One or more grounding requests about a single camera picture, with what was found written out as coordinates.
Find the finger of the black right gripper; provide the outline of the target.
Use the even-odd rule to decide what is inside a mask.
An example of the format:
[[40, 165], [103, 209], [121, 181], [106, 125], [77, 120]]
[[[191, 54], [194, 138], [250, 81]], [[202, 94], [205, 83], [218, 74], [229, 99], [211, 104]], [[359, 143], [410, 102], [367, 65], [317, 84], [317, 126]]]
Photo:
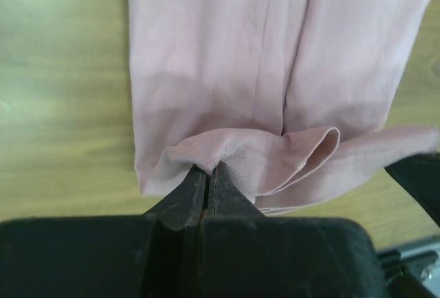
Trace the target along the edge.
[[439, 168], [439, 152], [410, 156], [385, 168], [436, 224], [440, 207]]

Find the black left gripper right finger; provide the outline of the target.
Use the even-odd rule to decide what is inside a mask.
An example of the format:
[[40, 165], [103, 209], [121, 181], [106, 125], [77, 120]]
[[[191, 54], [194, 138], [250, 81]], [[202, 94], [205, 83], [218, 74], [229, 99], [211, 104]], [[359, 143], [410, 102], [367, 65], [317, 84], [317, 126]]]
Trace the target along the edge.
[[265, 216], [234, 185], [227, 165], [220, 162], [210, 176], [204, 219], [235, 221], [263, 218]]

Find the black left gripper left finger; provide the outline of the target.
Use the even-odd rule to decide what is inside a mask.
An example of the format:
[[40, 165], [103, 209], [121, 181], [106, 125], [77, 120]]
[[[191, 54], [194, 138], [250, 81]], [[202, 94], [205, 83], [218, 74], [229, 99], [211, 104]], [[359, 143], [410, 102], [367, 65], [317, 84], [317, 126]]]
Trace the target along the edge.
[[208, 176], [192, 166], [184, 180], [148, 210], [149, 226], [160, 231], [187, 231], [199, 224], [204, 209]]

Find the pink printed t-shirt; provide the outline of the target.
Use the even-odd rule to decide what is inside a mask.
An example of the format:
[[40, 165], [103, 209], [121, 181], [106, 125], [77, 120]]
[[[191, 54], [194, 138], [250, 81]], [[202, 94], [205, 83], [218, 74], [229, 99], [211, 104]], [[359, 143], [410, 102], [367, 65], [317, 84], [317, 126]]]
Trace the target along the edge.
[[166, 195], [224, 164], [266, 214], [437, 148], [385, 128], [430, 0], [129, 0], [135, 171]]

